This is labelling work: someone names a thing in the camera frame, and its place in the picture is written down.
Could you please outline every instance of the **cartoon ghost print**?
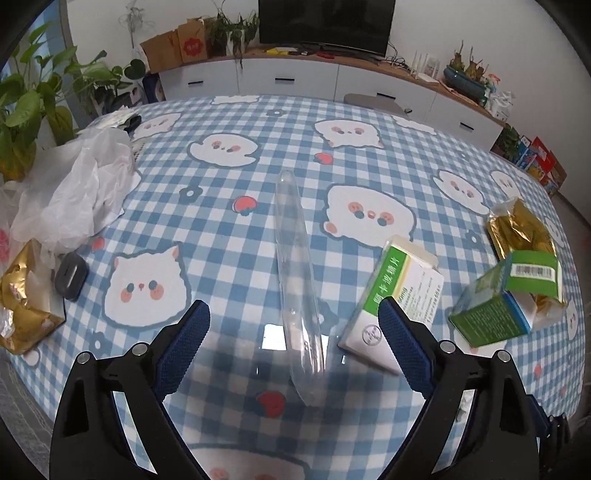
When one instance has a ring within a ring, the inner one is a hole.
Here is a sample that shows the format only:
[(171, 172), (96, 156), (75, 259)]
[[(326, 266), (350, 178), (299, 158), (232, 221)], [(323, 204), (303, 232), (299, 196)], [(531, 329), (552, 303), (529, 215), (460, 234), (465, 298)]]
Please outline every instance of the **cartoon ghost print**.
[(103, 302), (107, 319), (140, 328), (176, 321), (191, 301), (181, 262), (179, 245), (115, 257)]
[(189, 154), (196, 160), (219, 167), (243, 167), (256, 161), (251, 157), (258, 145), (250, 138), (235, 134), (213, 134), (201, 143), (189, 145)]
[(579, 314), (573, 299), (570, 299), (570, 302), (566, 307), (566, 327), (569, 340), (572, 340), (577, 334), (577, 329), (579, 327)]
[(512, 179), (509, 175), (507, 175), (504, 171), (494, 170), (491, 172), (491, 177), (499, 186), (499, 188), (503, 191), (503, 193), (507, 195), (508, 199), (512, 199), (515, 197), (523, 198), (521, 196), (519, 187), (515, 183), (515, 180)]
[(139, 127), (135, 129), (134, 141), (170, 131), (180, 116), (180, 113), (168, 113), (141, 122)]
[(546, 228), (548, 229), (548, 232), (550, 233), (552, 240), (554, 240), (554, 243), (558, 245), (560, 248), (566, 247), (566, 243), (563, 239), (563, 235), (560, 232), (560, 228), (558, 227), (558, 225), (556, 225), (556, 223), (554, 223), (548, 217), (544, 218), (544, 223), (546, 224)]
[(314, 125), (316, 131), (332, 148), (376, 147), (383, 148), (379, 132), (373, 126), (353, 120), (325, 120)]
[(258, 95), (219, 95), (212, 100), (212, 105), (223, 105), (224, 103), (254, 103), (258, 102)]
[(382, 248), (393, 235), (410, 239), (413, 211), (398, 200), (366, 187), (333, 185), (327, 195), (324, 231), (334, 238), (348, 237)]
[(435, 130), (432, 127), (428, 127), (427, 125), (419, 124), (417, 122), (409, 120), (408, 118), (401, 118), (395, 115), (393, 115), (392, 118), (398, 125), (400, 125), (403, 128), (412, 128), (413, 130), (419, 130), (427, 134), (437, 135), (435, 133)]
[(484, 197), (474, 185), (450, 171), (439, 170), (437, 174), (439, 176), (433, 177), (433, 181), (448, 198), (474, 213), (488, 214), (489, 208), (483, 204)]

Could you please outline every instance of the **television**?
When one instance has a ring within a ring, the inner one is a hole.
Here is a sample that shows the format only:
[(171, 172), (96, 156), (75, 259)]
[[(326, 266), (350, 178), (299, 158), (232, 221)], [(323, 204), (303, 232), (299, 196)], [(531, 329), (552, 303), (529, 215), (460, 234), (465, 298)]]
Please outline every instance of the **television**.
[(386, 55), (395, 0), (259, 0), (263, 44), (319, 44)]

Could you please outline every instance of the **red box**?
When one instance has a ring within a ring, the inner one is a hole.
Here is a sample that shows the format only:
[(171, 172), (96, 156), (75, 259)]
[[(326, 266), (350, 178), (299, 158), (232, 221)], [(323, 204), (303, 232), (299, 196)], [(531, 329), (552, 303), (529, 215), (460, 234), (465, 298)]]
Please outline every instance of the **red box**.
[(541, 182), (556, 165), (556, 157), (545, 147), (539, 137), (535, 138), (530, 148), (536, 152), (536, 156), (530, 166), (527, 167), (527, 173)]

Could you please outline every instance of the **cartoon cat print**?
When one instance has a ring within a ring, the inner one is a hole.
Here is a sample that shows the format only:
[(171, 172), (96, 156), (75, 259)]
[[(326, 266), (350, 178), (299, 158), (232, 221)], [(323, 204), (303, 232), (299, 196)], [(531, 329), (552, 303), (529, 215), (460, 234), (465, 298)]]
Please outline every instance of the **cartoon cat print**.
[(474, 213), (488, 214), (489, 208), (483, 204), (484, 197), (474, 185), (450, 171), (439, 170), (437, 174), (439, 177), (433, 177), (433, 181), (448, 198)]
[(135, 129), (134, 141), (170, 131), (180, 117), (180, 113), (168, 113), (141, 122), (139, 127)]
[(120, 326), (152, 327), (176, 321), (189, 307), (179, 246), (164, 252), (120, 255), (105, 293), (105, 316)]
[(324, 120), (314, 125), (316, 131), (332, 148), (376, 147), (383, 148), (378, 130), (363, 122), (353, 120)]
[(327, 195), (324, 231), (348, 237), (368, 247), (383, 247), (393, 235), (410, 239), (413, 211), (398, 200), (366, 187), (333, 185)]
[(219, 167), (243, 167), (256, 161), (251, 157), (258, 145), (250, 138), (235, 134), (213, 134), (203, 142), (189, 145), (189, 154), (196, 160)]

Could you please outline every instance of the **tablecloth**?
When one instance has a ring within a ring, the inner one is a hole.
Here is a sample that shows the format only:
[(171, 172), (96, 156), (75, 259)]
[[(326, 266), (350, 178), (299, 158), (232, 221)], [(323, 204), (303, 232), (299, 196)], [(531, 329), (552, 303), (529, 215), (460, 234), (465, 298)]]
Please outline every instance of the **tablecloth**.
[[(445, 283), (432, 331), (461, 344), (447, 314), (496, 264), (485, 219), (515, 195), (556, 242), (569, 306), (562, 322), (504, 348), (548, 414), (574, 412), (584, 359), (576, 269), (556, 211), (527, 174), (424, 125), (324, 100), (198, 98), (139, 112), (139, 176), (124, 214), (79, 249), (90, 274), (80, 299), (66, 304), (66, 324), (13, 360), (51, 418), (80, 351), (121, 355), (201, 299), (210, 331), (165, 406), (210, 476), (374, 480), (423, 404), (404, 377), (336, 346), (381, 245), (396, 233), (437, 255)], [(320, 408), (298, 398), (282, 339), (273, 218), (282, 168), (293, 169), (300, 189), (326, 336)], [(147, 466), (122, 395), (116, 399)], [(450, 462), (463, 425), (454, 426), (440, 465)]]

